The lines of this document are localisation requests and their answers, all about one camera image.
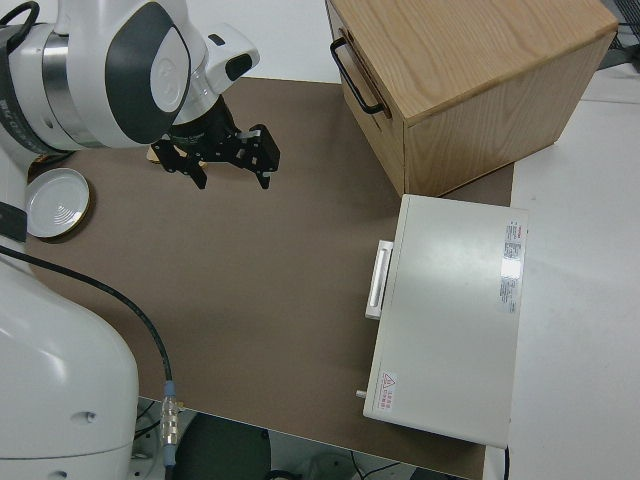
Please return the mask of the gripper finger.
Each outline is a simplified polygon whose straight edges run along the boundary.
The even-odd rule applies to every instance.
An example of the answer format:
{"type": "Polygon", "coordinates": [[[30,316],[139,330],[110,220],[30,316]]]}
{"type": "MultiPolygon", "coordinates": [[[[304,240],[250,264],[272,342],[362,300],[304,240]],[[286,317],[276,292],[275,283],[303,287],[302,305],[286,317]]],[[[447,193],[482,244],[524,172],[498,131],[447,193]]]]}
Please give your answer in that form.
{"type": "Polygon", "coordinates": [[[159,140],[151,149],[166,172],[181,173],[190,177],[199,189],[205,188],[207,176],[197,159],[182,156],[169,140],[159,140]]]}
{"type": "Polygon", "coordinates": [[[279,168],[280,150],[266,125],[257,124],[238,134],[240,166],[253,172],[262,189],[268,189],[270,178],[279,168]]]}

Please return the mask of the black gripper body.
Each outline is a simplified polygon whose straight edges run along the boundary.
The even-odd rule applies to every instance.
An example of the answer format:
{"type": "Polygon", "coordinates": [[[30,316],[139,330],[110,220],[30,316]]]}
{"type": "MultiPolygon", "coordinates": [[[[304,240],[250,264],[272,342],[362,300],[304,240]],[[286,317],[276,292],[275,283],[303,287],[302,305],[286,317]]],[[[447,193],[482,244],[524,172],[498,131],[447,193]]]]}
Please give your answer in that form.
{"type": "Polygon", "coordinates": [[[170,152],[175,158],[200,153],[202,161],[223,161],[250,164],[251,157],[241,146],[231,111],[223,98],[219,98],[203,115],[183,124],[173,125],[169,131],[170,152]]]}

